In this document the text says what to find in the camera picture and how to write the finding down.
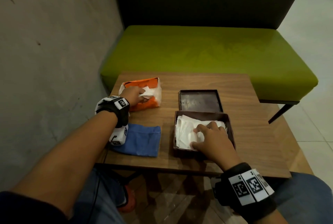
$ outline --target orange shoe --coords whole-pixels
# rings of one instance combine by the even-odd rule
[[[126,203],[117,208],[118,211],[121,213],[129,213],[133,211],[136,206],[135,194],[134,191],[130,187],[128,187],[128,185],[125,185],[124,188],[125,188],[124,192],[126,197]]]

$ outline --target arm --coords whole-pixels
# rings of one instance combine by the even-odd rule
[[[143,102],[139,87],[121,96],[131,106]],[[118,119],[101,111],[55,146],[11,191],[48,202],[69,215],[94,163],[108,142]]]
[[[203,142],[192,142],[194,149],[201,151],[208,159],[216,163],[221,170],[228,169],[242,163],[242,160],[237,155],[228,135],[223,127],[218,128],[215,122],[211,122],[206,127],[198,125],[194,129],[195,133],[202,132],[204,135]],[[287,223],[285,218],[276,209],[264,218],[256,221],[257,224],[284,224]]]

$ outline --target green upholstered seat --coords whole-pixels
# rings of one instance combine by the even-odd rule
[[[129,26],[101,70],[110,90],[124,70],[247,73],[265,100],[300,101],[318,84],[280,33],[262,28]]]

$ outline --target wire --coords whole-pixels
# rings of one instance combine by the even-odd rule
[[[110,142],[108,142],[108,147],[106,149],[106,154],[104,156],[103,164],[105,163],[106,157],[108,156],[108,153],[109,153],[109,150],[110,150],[110,146],[111,146],[111,144],[110,144]],[[96,196],[95,196],[95,199],[94,199],[93,206],[91,207],[91,210],[90,210],[90,214],[89,214],[89,217],[88,217],[87,224],[90,222],[91,216],[93,215],[93,211],[94,211],[94,208],[95,208],[95,204],[96,204],[96,200],[97,200],[97,195],[98,195],[98,189],[100,188],[100,182],[101,182],[101,177],[98,176],[98,184],[97,184],[97,189],[96,189]]]

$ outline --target bench leg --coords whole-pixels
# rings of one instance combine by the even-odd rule
[[[290,108],[292,108],[294,105],[286,104],[284,105],[269,121],[268,123],[271,124],[273,121],[275,121],[278,117],[280,117],[282,114],[284,114],[286,111],[288,111]]]

